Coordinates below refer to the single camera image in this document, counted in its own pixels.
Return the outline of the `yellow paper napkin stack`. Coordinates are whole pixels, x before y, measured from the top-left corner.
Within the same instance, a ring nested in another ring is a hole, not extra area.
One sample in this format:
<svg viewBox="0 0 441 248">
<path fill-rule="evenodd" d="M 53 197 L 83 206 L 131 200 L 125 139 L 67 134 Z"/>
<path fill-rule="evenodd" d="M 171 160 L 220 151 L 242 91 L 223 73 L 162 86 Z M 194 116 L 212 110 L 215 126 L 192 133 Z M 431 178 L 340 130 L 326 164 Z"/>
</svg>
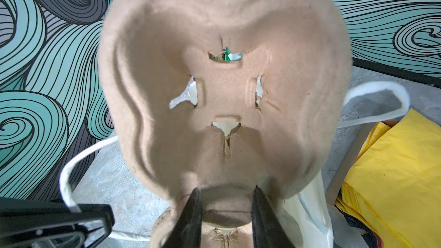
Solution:
<svg viewBox="0 0 441 248">
<path fill-rule="evenodd" d="M 394 126 L 377 123 L 335 204 L 385 248 L 440 247 L 440 126 L 415 110 Z"/>
</svg>

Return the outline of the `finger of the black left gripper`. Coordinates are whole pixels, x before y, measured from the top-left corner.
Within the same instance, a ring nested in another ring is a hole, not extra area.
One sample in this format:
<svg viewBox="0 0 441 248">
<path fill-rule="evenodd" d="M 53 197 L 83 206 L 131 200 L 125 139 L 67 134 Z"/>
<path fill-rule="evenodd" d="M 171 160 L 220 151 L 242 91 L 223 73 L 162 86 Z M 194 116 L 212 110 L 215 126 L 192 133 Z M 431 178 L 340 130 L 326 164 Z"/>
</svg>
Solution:
<svg viewBox="0 0 441 248">
<path fill-rule="evenodd" d="M 81 204 L 71 212 L 61 202 L 1 198 L 2 248 L 95 248 L 115 224 L 108 204 Z"/>
</svg>

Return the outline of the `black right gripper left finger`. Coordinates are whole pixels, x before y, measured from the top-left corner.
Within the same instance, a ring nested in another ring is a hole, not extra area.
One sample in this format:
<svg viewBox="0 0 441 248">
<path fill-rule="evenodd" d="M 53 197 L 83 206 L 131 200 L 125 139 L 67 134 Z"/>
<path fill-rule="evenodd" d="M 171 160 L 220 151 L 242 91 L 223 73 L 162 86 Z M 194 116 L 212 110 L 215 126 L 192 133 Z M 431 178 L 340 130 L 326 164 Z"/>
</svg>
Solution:
<svg viewBox="0 0 441 248">
<path fill-rule="evenodd" d="M 200 190 L 195 188 L 162 248 L 200 248 L 203 209 Z"/>
</svg>

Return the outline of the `white green paper bag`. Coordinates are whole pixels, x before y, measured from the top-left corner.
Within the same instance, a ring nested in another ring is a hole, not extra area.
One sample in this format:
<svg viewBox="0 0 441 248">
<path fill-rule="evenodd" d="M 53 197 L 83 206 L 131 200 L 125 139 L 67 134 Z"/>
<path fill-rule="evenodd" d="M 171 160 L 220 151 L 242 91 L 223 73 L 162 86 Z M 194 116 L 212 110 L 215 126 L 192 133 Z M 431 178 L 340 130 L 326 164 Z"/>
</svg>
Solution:
<svg viewBox="0 0 441 248">
<path fill-rule="evenodd" d="M 380 91 L 388 90 L 391 91 L 394 96 L 400 101 L 401 108 L 390 111 L 388 113 L 384 113 L 378 116 L 369 116 L 365 118 L 358 118 L 354 120 L 346 120 L 338 123 L 337 128 L 341 129 L 344 127 L 356 126 L 369 124 L 374 122 L 381 122 L 389 119 L 395 119 L 398 117 L 402 117 L 406 115 L 406 113 L 410 109 L 410 96 L 407 90 L 400 84 L 390 81 L 376 81 L 376 82 L 367 82 L 362 85 L 351 88 L 346 97 L 344 99 L 343 104 L 348 104 L 353 98 L 364 96 L 366 94 L 374 94 Z M 69 183 L 70 174 L 75 166 L 84 158 L 89 156 L 90 154 L 102 149 L 105 146 L 108 146 L 114 142 L 118 141 L 117 136 L 113 136 L 107 138 L 103 141 L 97 142 L 93 146 L 83 150 L 78 155 L 73 157 L 66 165 L 63 167 L 62 172 L 60 174 L 59 179 L 59 189 L 62 195 L 62 200 L 64 204 L 69 208 L 69 210 L 73 213 L 80 213 L 81 209 L 79 208 L 77 202 L 74 200 L 72 196 L 72 188 Z M 298 194 L 298 198 L 300 204 L 302 205 L 305 213 L 311 219 L 316 228 L 325 236 L 329 237 L 331 235 L 330 229 L 328 229 L 323 222 L 321 222 L 312 212 L 311 209 L 304 197 L 304 194 L 300 192 Z"/>
</svg>

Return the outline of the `brown pulp cup carrier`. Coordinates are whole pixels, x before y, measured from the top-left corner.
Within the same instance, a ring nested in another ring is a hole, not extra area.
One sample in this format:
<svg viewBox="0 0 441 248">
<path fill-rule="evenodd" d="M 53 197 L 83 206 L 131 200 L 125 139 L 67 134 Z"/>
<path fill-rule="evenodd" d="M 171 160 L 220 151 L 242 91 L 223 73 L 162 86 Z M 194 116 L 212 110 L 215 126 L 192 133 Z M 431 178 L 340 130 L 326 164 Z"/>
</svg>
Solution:
<svg viewBox="0 0 441 248">
<path fill-rule="evenodd" d="M 127 166 L 170 203 L 150 246 L 198 189 L 202 245 L 252 247 L 259 187 L 304 247 L 283 202 L 327 161 L 352 62 L 333 0 L 113 0 L 99 80 Z"/>
</svg>

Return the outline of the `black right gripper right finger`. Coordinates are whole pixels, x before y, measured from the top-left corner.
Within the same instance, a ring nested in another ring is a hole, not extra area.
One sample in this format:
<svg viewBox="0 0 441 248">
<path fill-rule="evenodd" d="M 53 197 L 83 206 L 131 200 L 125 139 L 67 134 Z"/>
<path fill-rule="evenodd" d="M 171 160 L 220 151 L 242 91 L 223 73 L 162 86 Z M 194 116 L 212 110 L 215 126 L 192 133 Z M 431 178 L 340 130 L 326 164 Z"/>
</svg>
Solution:
<svg viewBox="0 0 441 248">
<path fill-rule="evenodd" d="M 253 192 L 252 230 L 254 248 L 295 248 L 259 186 Z"/>
</svg>

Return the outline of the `black cage frame post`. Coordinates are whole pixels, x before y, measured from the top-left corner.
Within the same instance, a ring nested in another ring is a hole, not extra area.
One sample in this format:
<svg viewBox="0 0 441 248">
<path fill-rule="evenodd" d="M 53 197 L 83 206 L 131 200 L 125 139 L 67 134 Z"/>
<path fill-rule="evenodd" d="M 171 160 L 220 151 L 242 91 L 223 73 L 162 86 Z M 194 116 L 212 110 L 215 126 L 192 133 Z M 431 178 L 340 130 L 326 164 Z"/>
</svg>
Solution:
<svg viewBox="0 0 441 248">
<path fill-rule="evenodd" d="M 353 58 L 353 65 L 355 67 L 363 68 L 366 70 L 383 73 L 389 76 L 395 76 L 397 78 L 410 80 L 412 82 L 421 83 L 428 86 L 433 86 L 435 88 L 441 88 L 440 78 L 423 75 L 421 73 L 411 72 L 400 68 L 391 67 L 389 65 L 370 62 L 358 58 Z"/>
</svg>

